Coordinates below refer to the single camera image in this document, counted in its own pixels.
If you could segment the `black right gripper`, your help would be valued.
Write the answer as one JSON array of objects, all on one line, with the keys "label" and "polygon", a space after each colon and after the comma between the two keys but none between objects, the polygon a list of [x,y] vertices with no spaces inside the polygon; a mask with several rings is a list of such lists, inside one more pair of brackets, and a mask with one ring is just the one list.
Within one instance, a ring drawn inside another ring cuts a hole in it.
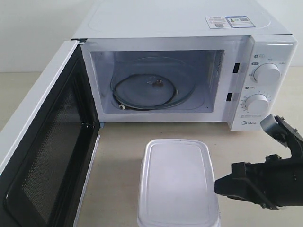
[{"label": "black right gripper", "polygon": [[284,118],[275,118],[286,131],[289,158],[269,155],[264,163],[232,165],[232,174],[217,179],[214,191],[230,199],[259,204],[263,208],[303,204],[303,138]]}]

